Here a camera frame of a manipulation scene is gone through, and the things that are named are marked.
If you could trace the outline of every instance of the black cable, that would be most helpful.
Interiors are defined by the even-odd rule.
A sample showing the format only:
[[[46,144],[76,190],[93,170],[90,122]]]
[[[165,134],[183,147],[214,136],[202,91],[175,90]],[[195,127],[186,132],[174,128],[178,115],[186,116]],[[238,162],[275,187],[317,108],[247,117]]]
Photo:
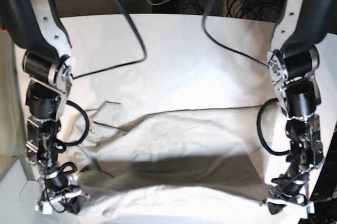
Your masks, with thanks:
[[[245,15],[247,15],[249,12],[253,12],[253,10],[256,7],[265,7],[265,8],[271,8],[273,10],[275,10],[275,8],[273,8],[272,6],[274,6],[273,4],[269,3],[269,2],[264,2],[264,1],[260,1],[260,2],[253,2],[251,4],[248,4],[245,9],[241,12],[240,18],[243,18]]]
[[[233,15],[231,13],[230,5],[229,5],[230,1],[231,0],[227,0],[227,2],[226,2],[226,6],[227,6],[227,15],[226,15],[226,17],[233,17]]]
[[[193,0],[189,0],[189,2],[186,3],[186,4],[184,4],[184,5],[186,6],[186,8],[184,8],[184,6],[183,6],[183,10],[187,9],[187,7],[188,7],[189,5],[192,5],[193,8],[195,9],[196,13],[197,13],[198,15],[202,15],[202,13],[200,12],[200,9],[198,9],[198,5],[197,5]]]
[[[73,147],[73,146],[77,146],[77,145],[81,144],[84,141],[84,139],[87,137],[87,135],[89,133],[89,129],[90,129],[90,121],[89,121],[89,117],[86,114],[86,112],[81,107],[79,107],[77,104],[68,100],[67,105],[69,105],[69,106],[75,108],[76,110],[78,110],[80,112],[80,114],[83,116],[84,121],[85,121],[85,129],[84,129],[84,132],[83,132],[81,138],[78,141],[74,141],[74,142],[64,142],[64,144],[67,147]]]
[[[220,42],[218,42],[217,40],[215,40],[215,39],[208,33],[208,31],[207,31],[207,29],[206,29],[206,19],[207,19],[207,17],[209,16],[209,14],[210,14],[210,12],[211,12],[211,10],[212,10],[212,8],[213,8],[214,2],[215,2],[215,0],[209,0],[209,1],[208,1],[207,5],[206,5],[205,12],[204,12],[203,17],[202,17],[202,25],[201,25],[201,26],[202,26],[202,29],[203,29],[204,33],[206,34],[206,36],[207,36],[211,41],[213,41],[215,44],[217,44],[218,46],[220,46],[220,47],[222,47],[222,48],[224,48],[224,49],[226,49],[226,50],[228,50],[228,51],[231,51],[231,52],[233,52],[233,53],[237,53],[237,54],[239,54],[239,55],[242,55],[243,57],[246,57],[247,59],[250,59],[250,60],[252,60],[253,62],[256,62],[257,64],[259,64],[259,65],[261,65],[261,66],[264,66],[266,69],[269,69],[269,67],[268,67],[266,64],[260,62],[259,60],[255,59],[255,58],[253,58],[253,57],[251,57],[251,56],[249,56],[249,55],[247,55],[247,54],[245,54],[245,53],[239,52],[239,51],[237,51],[237,50],[234,50],[234,49],[232,49],[232,48],[230,48],[230,47],[227,47],[227,46],[221,44]]]
[[[245,1],[240,0],[240,4],[238,4],[238,5],[233,9],[233,17],[237,17],[237,13],[240,11],[240,9],[241,9],[242,7],[244,7],[245,2],[246,2],[246,0],[245,0]]]
[[[195,12],[196,12],[198,15],[202,15],[202,13],[199,11],[198,7],[197,7],[195,4],[193,4],[191,1],[189,1],[188,3],[185,3],[185,4],[182,6],[183,12],[185,12],[185,10],[186,10],[189,6],[192,6],[192,7],[195,9]]]
[[[260,18],[259,18],[259,13],[256,13],[256,12],[254,11],[254,9],[255,9],[256,7],[259,7],[259,6],[261,6],[261,5],[260,5],[260,4],[257,4],[257,5],[255,5],[255,7],[252,7],[252,8],[250,8],[249,10],[246,10],[245,12],[242,12],[240,18],[244,18],[247,14],[249,14],[249,12],[251,12],[251,13],[254,14],[255,20],[256,20],[256,19],[260,20]]]
[[[204,14],[205,9],[201,6],[201,4],[199,3],[198,0],[195,0],[195,2],[197,3],[197,5],[198,5],[199,9],[201,10],[201,12]]]
[[[237,1],[239,1],[239,0],[233,0],[233,2],[230,4],[230,7],[229,7],[229,13],[230,13],[230,15],[231,15],[231,17],[233,17],[233,15],[232,15],[232,8],[233,8],[233,6],[234,6],[234,4],[237,2]]]
[[[277,103],[278,102],[278,99],[270,99],[268,100],[267,102],[265,102],[263,104],[263,106],[261,106],[261,109],[259,110],[259,113],[257,115],[257,120],[256,120],[256,127],[257,127],[257,134],[259,135],[259,139],[260,139],[260,142],[262,144],[262,147],[268,151],[269,154],[272,154],[272,155],[276,155],[276,156],[282,156],[282,155],[288,155],[290,154],[290,150],[287,150],[287,151],[283,151],[283,152],[276,152],[276,151],[273,151],[271,148],[269,148],[269,146],[267,145],[264,137],[263,137],[263,134],[262,134],[262,129],[261,129],[261,120],[262,120],[262,114],[263,112],[265,111],[265,109],[271,105],[271,104],[274,104],[274,103]]]
[[[244,0],[244,1],[241,1],[241,7],[240,9],[235,13],[235,10],[233,10],[233,14],[234,14],[234,17],[238,18],[239,17],[239,13],[243,11],[243,9],[246,7],[246,4],[248,3],[248,0]]]
[[[63,198],[63,200],[65,201],[65,203],[64,203],[64,209],[67,209],[68,208],[68,200],[67,200],[67,198],[66,198],[66,196],[65,196],[65,193],[64,192],[62,192],[62,198]]]
[[[277,197],[280,197],[283,193],[283,191],[292,183],[294,182],[297,178],[299,178],[301,175],[303,175],[304,173],[298,173],[297,175],[295,175],[292,179],[290,179],[281,189],[280,191],[276,194]]]
[[[190,0],[190,3],[195,6],[195,10],[198,12],[198,14],[202,15],[204,13],[204,9],[197,0]]]
[[[139,41],[139,44],[141,45],[142,47],[142,50],[143,50],[143,53],[144,53],[144,57],[140,60],[137,60],[137,61],[133,61],[133,62],[127,62],[127,63],[123,63],[123,64],[119,64],[119,65],[116,65],[116,66],[111,66],[111,67],[107,67],[105,69],[102,69],[102,70],[97,70],[97,71],[93,71],[93,72],[89,72],[89,73],[85,73],[85,74],[82,74],[82,75],[78,75],[78,76],[75,76],[74,77],[74,80],[75,79],[79,79],[81,77],[85,77],[85,76],[88,76],[88,75],[93,75],[93,74],[97,74],[97,73],[101,73],[101,72],[105,72],[105,71],[108,71],[108,70],[113,70],[113,69],[116,69],[118,67],[124,67],[124,66],[129,66],[129,65],[133,65],[133,64],[137,64],[137,63],[141,63],[141,62],[144,62],[146,59],[147,59],[147,51],[146,51],[146,47],[145,47],[145,44],[143,42],[143,39],[142,37],[140,36],[139,32],[138,32],[138,29],[137,27],[135,26],[135,24],[133,23],[130,15],[128,14],[128,12],[125,10],[125,8],[123,7],[122,3],[120,2],[120,0],[114,0],[118,9],[121,11],[121,13],[124,15],[124,17],[126,18],[127,22],[129,23],[132,31],[134,32],[135,36],[137,37],[138,41]]]

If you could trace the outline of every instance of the black cylindrical motor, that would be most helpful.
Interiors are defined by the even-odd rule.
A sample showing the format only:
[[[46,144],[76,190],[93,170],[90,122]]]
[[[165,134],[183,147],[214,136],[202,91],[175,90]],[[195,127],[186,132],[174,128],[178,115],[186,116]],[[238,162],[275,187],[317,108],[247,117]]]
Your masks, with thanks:
[[[59,104],[60,96],[56,92],[39,83],[33,83],[29,86],[26,105],[29,106],[32,116],[41,120],[53,119],[56,116]]]
[[[313,83],[309,80],[295,86],[289,87],[286,91],[286,101],[288,104],[289,117],[310,116],[316,110],[315,90]]]
[[[55,170],[50,170],[45,177],[47,187],[53,188],[54,191],[63,190],[68,186],[67,176],[75,173],[76,171],[77,167],[72,162],[67,162]]]

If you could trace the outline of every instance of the white table surface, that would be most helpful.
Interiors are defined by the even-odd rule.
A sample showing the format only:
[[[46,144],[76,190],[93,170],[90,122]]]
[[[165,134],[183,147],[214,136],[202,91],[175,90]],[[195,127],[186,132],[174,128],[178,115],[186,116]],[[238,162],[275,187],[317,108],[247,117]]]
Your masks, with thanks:
[[[149,113],[255,106],[275,97],[268,70],[212,43],[202,32],[200,16],[141,14],[132,15],[132,19],[147,47],[148,60],[75,80],[71,101],[84,109],[97,108],[104,101],[119,102],[123,105],[120,124],[124,124]],[[62,23],[70,36],[77,62],[75,76],[143,56],[122,15],[71,17],[62,19]],[[273,24],[209,17],[207,28],[219,42],[266,63]],[[21,69],[24,50],[18,47],[15,50],[19,90],[27,118],[29,112],[24,100],[28,75]],[[323,101],[318,114],[326,154],[337,120],[337,107],[333,102],[337,95],[335,75],[329,65],[337,51],[337,37],[328,35],[318,50],[321,66],[317,70],[317,81]],[[61,138],[69,130],[66,125],[74,114],[74,109],[66,108],[61,119]],[[279,114],[274,150],[289,148],[285,123],[285,117]],[[266,182],[286,171],[289,164],[284,160],[270,157]],[[319,171],[311,174],[311,190],[318,175]]]

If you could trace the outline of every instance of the beige cloth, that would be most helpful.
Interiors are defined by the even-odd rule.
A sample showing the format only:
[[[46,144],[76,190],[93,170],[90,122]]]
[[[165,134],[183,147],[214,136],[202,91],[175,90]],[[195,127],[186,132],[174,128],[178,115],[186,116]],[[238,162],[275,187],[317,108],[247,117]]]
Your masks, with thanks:
[[[88,138],[67,151],[80,169],[96,169],[79,179],[91,195],[81,215],[115,219],[139,209],[151,214],[158,207],[163,214],[180,216],[207,201],[238,201],[235,196],[257,206],[269,188],[262,180],[267,154],[257,137],[259,109],[165,112],[117,129],[121,106],[105,103],[91,112]],[[273,138],[275,112],[274,106],[263,116],[266,139]],[[83,126],[79,117],[68,141],[78,139]],[[211,215],[219,217],[221,211]],[[200,218],[208,217],[202,213]]]

